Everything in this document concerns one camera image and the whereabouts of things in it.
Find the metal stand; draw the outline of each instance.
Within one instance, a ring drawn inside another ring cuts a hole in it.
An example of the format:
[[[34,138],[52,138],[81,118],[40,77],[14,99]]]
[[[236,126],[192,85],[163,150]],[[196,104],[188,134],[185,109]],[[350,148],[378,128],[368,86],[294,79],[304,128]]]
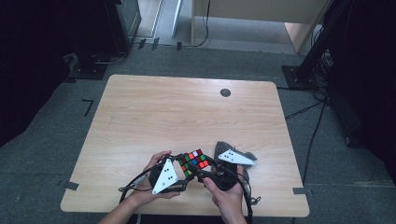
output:
[[[77,61],[68,78],[102,80],[106,70],[107,64],[91,63],[81,66]]]
[[[340,25],[340,18],[342,14],[350,5],[350,0],[341,1],[324,27],[323,32],[318,37],[311,50],[309,50],[303,63],[300,66],[285,66],[282,65],[283,74],[290,89],[317,89],[318,87],[311,82],[311,72],[316,61],[320,59],[321,55],[328,47],[327,44],[332,39],[336,27]]]

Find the wooden table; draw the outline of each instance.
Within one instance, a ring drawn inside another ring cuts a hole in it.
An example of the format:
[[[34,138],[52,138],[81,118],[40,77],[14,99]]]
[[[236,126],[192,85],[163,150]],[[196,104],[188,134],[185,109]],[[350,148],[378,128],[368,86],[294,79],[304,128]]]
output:
[[[206,17],[209,0],[192,0],[191,44],[194,45],[195,17]],[[172,35],[182,0],[178,0]],[[296,52],[301,52],[332,0],[211,0],[209,17],[285,22]]]
[[[222,89],[231,95],[221,96]],[[213,157],[218,141],[258,158],[248,169],[252,196],[262,197],[253,206],[254,216],[309,214],[305,195],[292,190],[302,181],[274,83],[126,75],[114,75],[106,85],[70,179],[79,188],[66,190],[61,207],[109,212],[119,202],[118,188],[140,174],[151,155],[200,148]],[[137,213],[217,216],[219,209],[203,184],[193,180],[181,196],[157,200]]]

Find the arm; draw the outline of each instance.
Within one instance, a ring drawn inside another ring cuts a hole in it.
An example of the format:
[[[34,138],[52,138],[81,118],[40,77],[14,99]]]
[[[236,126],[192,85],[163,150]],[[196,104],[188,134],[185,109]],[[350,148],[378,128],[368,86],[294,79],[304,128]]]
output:
[[[244,173],[244,168],[238,166],[238,174]],[[231,189],[223,191],[210,179],[205,178],[206,188],[213,194],[212,201],[219,208],[221,217],[226,224],[246,224],[242,212],[243,190],[239,184]]]
[[[157,162],[163,158],[165,155],[171,154],[172,151],[163,151],[157,153],[152,156],[151,160],[149,161],[148,165],[145,167],[144,170],[147,170],[151,166],[157,164]],[[150,189],[151,185],[147,178],[145,178],[142,183],[137,186],[137,189]],[[165,198],[170,199],[177,195],[180,195],[180,192],[169,192],[169,193],[159,193],[159,194],[152,194],[151,191],[138,191],[134,190],[122,203],[120,203],[116,208],[113,209],[107,216],[105,216],[99,223],[111,223],[111,224],[118,224],[118,223],[127,223],[129,218],[131,218],[134,211],[152,201]]]

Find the table leg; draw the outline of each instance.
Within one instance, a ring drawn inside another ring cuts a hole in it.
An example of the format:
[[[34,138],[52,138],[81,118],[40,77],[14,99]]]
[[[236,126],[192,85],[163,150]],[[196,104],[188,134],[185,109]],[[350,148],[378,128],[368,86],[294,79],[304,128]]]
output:
[[[191,45],[194,46],[194,33],[195,33],[195,0],[192,0],[192,13],[191,13]]]
[[[174,17],[174,25],[172,28],[172,37],[175,36],[175,30],[177,27],[177,22],[178,22],[178,16],[180,15],[180,10],[181,10],[181,6],[183,5],[183,0],[178,0],[177,2],[177,7],[176,7],[176,12],[175,12],[175,17]]]
[[[288,31],[291,43],[293,44],[297,53],[302,51],[304,44],[308,40],[309,36],[314,32],[316,26],[322,23],[324,14],[331,3],[332,0],[328,0],[326,3],[324,3],[323,7],[321,7],[321,10],[318,12],[318,15],[314,17],[312,22],[309,24],[285,22],[286,30]]]

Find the handheld controller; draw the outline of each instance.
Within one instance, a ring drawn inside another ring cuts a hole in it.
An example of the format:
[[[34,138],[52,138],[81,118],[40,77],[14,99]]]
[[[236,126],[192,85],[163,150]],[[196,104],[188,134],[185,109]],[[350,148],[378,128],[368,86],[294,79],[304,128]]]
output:
[[[174,161],[178,161],[181,170],[186,176],[184,180],[177,178],[177,173],[173,165]],[[216,161],[206,156],[201,149],[191,153],[180,153],[177,156],[167,155],[156,165],[138,175],[126,187],[119,188],[119,191],[122,192],[120,203],[124,200],[127,191],[129,189],[135,189],[148,172],[150,172],[148,181],[152,186],[152,194],[184,191],[187,184],[196,176],[200,183],[204,183],[204,178],[209,177],[221,190],[231,189],[236,183],[241,185],[247,203],[248,223],[252,223],[253,211],[251,209],[251,197],[238,177],[237,164],[254,165],[256,161],[246,158],[231,149],[221,153]],[[204,170],[206,166],[211,166],[210,172]]]

